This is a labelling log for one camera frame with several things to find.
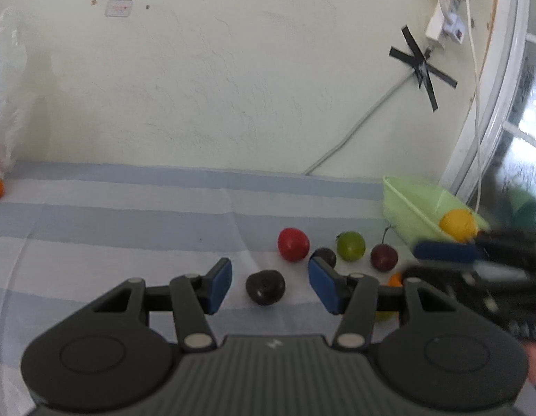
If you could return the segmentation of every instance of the black tape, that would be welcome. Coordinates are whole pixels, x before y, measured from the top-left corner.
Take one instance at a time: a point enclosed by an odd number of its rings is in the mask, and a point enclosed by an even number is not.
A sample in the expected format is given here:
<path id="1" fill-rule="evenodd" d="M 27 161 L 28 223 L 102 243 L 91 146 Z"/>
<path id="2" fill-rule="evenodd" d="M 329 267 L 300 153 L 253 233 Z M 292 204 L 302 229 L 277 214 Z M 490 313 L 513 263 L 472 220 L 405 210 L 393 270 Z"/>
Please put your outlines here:
<path id="1" fill-rule="evenodd" d="M 413 56 L 404 53 L 396 49 L 395 47 L 391 47 L 389 49 L 389 56 L 398 59 L 401 62 L 404 62 L 405 64 L 414 69 L 414 74 L 416 75 L 416 79 L 418 81 L 418 88 L 421 88 L 424 84 L 426 92 L 428 93 L 428 98 L 430 99 L 430 103 L 432 104 L 432 110 L 435 112 L 438 109 L 438 104 L 435 99 L 434 86 L 432 85 L 432 80 L 430 79 L 430 73 L 434 74 L 440 80 L 449 84 L 449 86 L 453 88 L 457 87 L 457 82 L 446 73 L 428 64 L 427 59 L 430 58 L 430 49 L 426 49 L 424 54 L 422 54 L 420 47 L 414 40 L 414 37 L 412 36 L 410 30 L 406 25 L 403 26 L 401 31 L 403 33 L 403 36 L 405 37 L 407 45 L 413 53 Z"/>

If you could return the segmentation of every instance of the human hand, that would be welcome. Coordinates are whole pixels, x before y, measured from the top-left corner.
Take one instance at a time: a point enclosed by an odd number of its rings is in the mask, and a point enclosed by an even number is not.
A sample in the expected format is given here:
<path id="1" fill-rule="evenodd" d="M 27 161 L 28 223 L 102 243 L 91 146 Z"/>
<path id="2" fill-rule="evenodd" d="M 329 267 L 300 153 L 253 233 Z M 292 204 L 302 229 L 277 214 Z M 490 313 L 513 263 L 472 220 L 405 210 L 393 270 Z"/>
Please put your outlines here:
<path id="1" fill-rule="evenodd" d="M 528 380 L 532 385 L 536 386 L 536 342 L 524 343 L 523 347 L 530 365 L 528 369 Z"/>

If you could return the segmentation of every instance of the striped tablecloth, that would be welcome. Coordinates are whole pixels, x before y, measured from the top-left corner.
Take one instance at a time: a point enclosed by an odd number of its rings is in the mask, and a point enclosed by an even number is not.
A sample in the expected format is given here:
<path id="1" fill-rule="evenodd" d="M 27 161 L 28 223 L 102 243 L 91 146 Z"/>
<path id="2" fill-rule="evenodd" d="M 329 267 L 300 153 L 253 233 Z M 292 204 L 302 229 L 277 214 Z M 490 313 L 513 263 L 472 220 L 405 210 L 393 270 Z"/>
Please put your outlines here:
<path id="1" fill-rule="evenodd" d="M 285 227 L 305 231 L 315 249 L 333 247 L 355 230 L 367 248 L 379 243 L 382 185 L 377 180 L 20 162 L 0 200 L 0 415 L 32 407 L 19 374 L 27 344 L 44 330 L 129 277 L 148 285 L 208 271 L 231 258 L 233 284 L 209 318 L 217 337 L 227 333 L 331 336 L 339 318 L 328 314 L 308 283 L 306 260 L 286 263 L 276 240 Z M 386 241 L 402 260 L 408 249 L 392 232 Z M 248 299 L 245 280 L 277 269 L 287 291 L 273 307 Z M 368 255 L 338 263 L 345 273 L 375 273 Z M 172 318 L 154 314 L 153 329 L 174 339 Z M 380 324 L 382 337 L 394 322 Z"/>

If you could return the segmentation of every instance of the red cherry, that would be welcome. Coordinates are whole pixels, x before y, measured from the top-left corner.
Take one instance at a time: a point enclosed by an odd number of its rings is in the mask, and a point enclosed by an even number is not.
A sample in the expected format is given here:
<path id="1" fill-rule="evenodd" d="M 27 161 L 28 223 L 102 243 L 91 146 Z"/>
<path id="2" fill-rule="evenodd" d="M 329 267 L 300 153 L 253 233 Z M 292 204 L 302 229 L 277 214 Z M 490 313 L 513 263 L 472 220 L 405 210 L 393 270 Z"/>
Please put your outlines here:
<path id="1" fill-rule="evenodd" d="M 309 254 L 310 241 L 301 230 L 284 228 L 277 237 L 277 249 L 284 260 L 295 263 Z"/>
<path id="2" fill-rule="evenodd" d="M 391 245 L 378 244 L 370 253 L 370 263 L 373 268 L 380 272 L 389 272 L 397 265 L 399 255 Z"/>

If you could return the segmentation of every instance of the cherry stem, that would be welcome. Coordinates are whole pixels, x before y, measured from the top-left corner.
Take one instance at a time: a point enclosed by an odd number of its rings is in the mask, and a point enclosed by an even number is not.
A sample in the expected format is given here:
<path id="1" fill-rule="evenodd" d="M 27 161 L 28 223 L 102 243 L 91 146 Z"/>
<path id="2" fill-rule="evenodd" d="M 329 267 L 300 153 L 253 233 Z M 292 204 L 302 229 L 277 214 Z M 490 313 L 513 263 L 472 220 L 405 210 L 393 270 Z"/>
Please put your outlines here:
<path id="1" fill-rule="evenodd" d="M 385 230 L 383 231 L 382 244 L 383 244 L 383 242 L 384 242 L 384 240 L 386 238 L 386 233 L 390 228 L 391 228 L 391 225 L 388 225 L 388 226 L 386 226 Z"/>

